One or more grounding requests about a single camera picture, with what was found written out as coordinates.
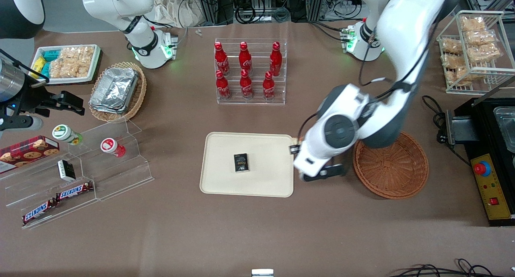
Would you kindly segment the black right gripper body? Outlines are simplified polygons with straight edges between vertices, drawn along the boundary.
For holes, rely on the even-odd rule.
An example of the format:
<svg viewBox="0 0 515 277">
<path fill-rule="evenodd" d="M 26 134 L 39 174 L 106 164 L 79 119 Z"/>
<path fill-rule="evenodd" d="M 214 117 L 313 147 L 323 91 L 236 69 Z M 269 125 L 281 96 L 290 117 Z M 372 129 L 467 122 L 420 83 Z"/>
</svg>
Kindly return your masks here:
<svg viewBox="0 0 515 277">
<path fill-rule="evenodd" d="M 49 117 L 49 112 L 46 110 L 63 108 L 54 96 L 55 94 L 47 91 L 45 84 L 37 84 L 36 87 L 32 87 L 32 84 L 24 84 L 17 94 L 17 115 L 33 113 Z"/>
</svg>

